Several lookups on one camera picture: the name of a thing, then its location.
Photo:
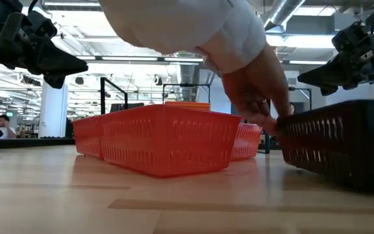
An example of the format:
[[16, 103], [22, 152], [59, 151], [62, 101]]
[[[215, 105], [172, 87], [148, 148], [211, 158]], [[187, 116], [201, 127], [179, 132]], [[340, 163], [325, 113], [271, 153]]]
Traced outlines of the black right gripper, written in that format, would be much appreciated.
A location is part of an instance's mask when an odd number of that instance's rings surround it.
[[332, 39], [338, 54], [326, 64], [300, 74], [299, 82], [320, 87], [329, 96], [339, 86], [346, 90], [374, 83], [374, 11], [365, 20], [352, 23]]

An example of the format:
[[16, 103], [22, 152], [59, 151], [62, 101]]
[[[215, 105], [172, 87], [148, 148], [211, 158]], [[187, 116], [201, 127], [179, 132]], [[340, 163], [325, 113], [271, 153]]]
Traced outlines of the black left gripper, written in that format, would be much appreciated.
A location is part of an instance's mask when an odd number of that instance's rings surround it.
[[88, 70], [88, 65], [57, 48], [51, 39], [57, 29], [50, 19], [34, 11], [36, 1], [22, 13], [18, 0], [0, 0], [0, 64], [9, 69], [24, 68], [55, 89], [61, 89], [66, 76]]

